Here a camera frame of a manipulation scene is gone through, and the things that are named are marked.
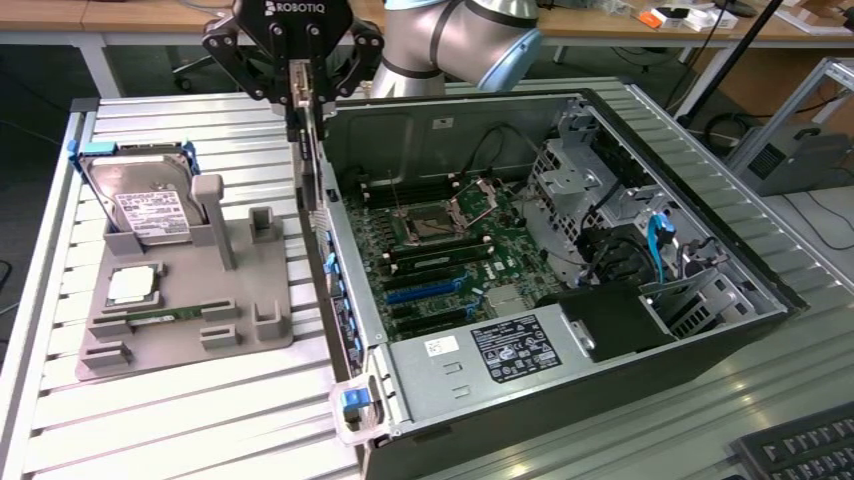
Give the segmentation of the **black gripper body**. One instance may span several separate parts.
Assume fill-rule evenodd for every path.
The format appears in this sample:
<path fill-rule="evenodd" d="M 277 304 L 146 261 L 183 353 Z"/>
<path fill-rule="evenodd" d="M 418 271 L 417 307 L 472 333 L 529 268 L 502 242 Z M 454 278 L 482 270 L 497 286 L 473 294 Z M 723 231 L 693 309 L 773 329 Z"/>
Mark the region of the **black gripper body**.
<path fill-rule="evenodd" d="M 308 60 L 312 47 L 328 56 L 354 23 L 348 1 L 235 1 L 233 15 L 255 44 L 269 54 L 285 52 L 289 60 Z"/>

